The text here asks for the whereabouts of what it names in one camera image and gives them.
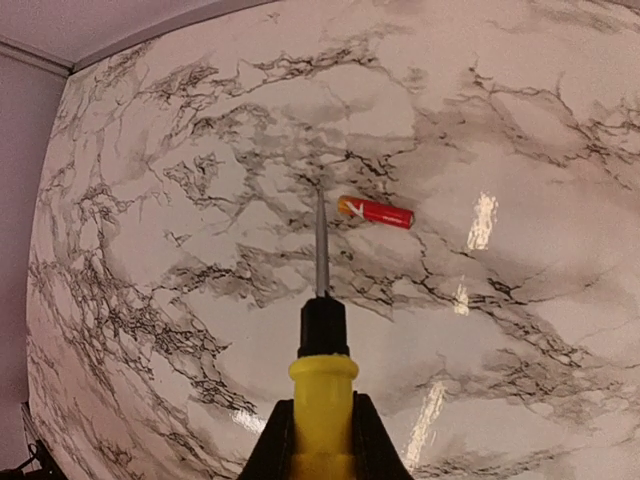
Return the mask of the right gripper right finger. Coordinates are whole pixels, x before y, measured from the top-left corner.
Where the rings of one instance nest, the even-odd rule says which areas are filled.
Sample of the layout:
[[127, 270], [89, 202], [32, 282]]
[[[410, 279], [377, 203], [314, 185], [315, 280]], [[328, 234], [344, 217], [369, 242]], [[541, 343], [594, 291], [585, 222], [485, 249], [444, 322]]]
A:
[[357, 480], [412, 480], [371, 397], [355, 392], [352, 445]]

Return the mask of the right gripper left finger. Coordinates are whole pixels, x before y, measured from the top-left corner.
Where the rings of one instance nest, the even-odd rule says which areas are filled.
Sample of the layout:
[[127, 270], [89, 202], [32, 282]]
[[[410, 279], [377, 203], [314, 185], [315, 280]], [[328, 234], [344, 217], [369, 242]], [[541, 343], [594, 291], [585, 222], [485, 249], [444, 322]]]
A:
[[288, 480], [294, 446], [294, 402], [279, 400], [237, 479]]

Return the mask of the yellow handled screwdriver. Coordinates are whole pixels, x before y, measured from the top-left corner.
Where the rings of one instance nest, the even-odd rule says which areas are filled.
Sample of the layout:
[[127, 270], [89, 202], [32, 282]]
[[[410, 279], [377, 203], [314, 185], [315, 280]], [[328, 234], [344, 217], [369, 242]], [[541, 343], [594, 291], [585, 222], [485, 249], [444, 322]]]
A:
[[330, 294], [324, 192], [315, 209], [315, 296], [301, 310], [300, 345], [289, 368], [294, 382], [294, 479], [353, 479], [353, 381], [345, 306]]

